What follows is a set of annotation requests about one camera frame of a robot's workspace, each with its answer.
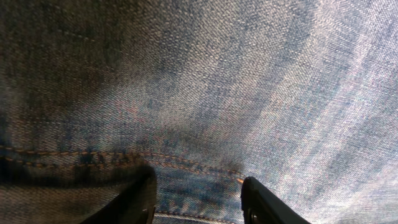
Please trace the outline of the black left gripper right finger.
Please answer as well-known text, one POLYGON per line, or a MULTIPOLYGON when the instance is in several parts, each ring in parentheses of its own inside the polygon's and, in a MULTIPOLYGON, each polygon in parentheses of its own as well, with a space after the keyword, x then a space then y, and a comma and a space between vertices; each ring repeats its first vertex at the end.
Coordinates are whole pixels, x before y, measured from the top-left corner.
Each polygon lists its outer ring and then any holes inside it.
POLYGON ((245 224, 310 224, 254 177, 244 179, 241 209, 245 224))

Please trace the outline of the light blue denim jeans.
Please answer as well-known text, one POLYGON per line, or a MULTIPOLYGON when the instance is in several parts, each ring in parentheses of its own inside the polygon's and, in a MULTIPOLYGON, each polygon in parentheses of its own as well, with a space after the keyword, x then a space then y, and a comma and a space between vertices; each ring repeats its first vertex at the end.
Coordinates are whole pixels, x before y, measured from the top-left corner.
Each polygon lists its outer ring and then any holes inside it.
POLYGON ((2 1, 1 222, 80 223, 139 165, 156 223, 397 222, 396 1, 2 1))

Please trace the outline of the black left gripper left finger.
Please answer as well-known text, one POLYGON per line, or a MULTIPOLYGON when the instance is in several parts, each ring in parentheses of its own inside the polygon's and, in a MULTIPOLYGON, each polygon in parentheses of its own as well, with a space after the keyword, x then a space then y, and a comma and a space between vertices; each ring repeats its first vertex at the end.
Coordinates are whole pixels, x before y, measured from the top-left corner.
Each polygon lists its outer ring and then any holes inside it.
POLYGON ((132 184, 82 224, 152 224, 156 199, 155 170, 140 166, 132 184))

